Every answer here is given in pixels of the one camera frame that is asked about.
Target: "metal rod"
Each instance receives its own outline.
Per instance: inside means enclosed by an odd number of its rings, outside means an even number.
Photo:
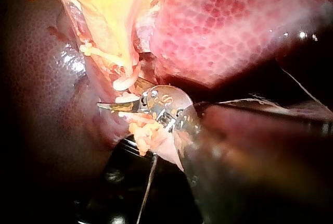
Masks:
[[[152,160],[151,160],[150,173],[149,173],[149,177],[148,177],[148,183],[147,183],[147,187],[146,187],[146,192],[145,192],[145,196],[144,196],[144,199],[142,201],[142,204],[141,204],[141,209],[140,209],[140,212],[139,212],[139,216],[137,217],[136,224],[139,224],[140,218],[141,218],[141,215],[142,215],[142,211],[144,210],[145,205],[146,205],[146,201],[147,201],[149,190],[150,190],[150,185],[151,185],[151,182],[152,182],[152,180],[154,178],[154,174],[155,174],[157,158],[158,158],[158,155],[156,153],[153,153]]]

